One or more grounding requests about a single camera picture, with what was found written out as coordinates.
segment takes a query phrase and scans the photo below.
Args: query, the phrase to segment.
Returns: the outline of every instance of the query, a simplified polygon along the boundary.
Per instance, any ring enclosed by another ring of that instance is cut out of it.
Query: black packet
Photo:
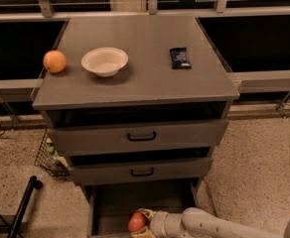
[[[192,68],[187,57],[187,48],[172,48],[169,52],[172,57],[172,68]]]

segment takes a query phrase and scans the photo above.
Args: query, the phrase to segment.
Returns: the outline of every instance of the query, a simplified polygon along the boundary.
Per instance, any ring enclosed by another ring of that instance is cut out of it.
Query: dresser
[[[89,51],[128,54],[118,74],[83,69]],[[187,48],[191,69],[172,69]],[[238,91],[197,20],[180,15],[70,18],[58,50],[66,70],[47,73],[34,100],[73,182],[91,206],[87,236],[123,234],[138,207],[179,211],[213,162]]]

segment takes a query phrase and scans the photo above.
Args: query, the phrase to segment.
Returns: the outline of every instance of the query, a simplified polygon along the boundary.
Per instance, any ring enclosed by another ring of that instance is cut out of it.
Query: black pole
[[[30,177],[23,199],[19,205],[14,221],[12,223],[12,228],[7,238],[15,238],[17,236],[26,208],[27,208],[27,205],[28,205],[28,202],[36,186],[36,183],[37,183],[37,178],[35,176]]]

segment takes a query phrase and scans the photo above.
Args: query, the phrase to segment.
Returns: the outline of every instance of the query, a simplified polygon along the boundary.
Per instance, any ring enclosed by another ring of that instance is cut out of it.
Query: drawer
[[[88,237],[130,237],[129,218],[138,208],[182,213],[196,206],[190,179],[86,186],[90,191]]]
[[[61,156],[80,156],[219,144],[226,119],[49,129]]]
[[[90,165],[71,167],[70,174],[72,180],[81,185],[197,178],[208,174],[212,161],[212,158],[186,158],[156,162]]]

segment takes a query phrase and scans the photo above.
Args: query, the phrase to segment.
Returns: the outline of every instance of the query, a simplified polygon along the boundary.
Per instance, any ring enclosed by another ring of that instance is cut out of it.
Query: wire basket
[[[58,156],[53,144],[48,143],[48,140],[47,132],[45,132],[35,159],[35,166],[45,170],[53,178],[68,177],[70,174],[67,168],[68,165],[65,164],[66,160]]]

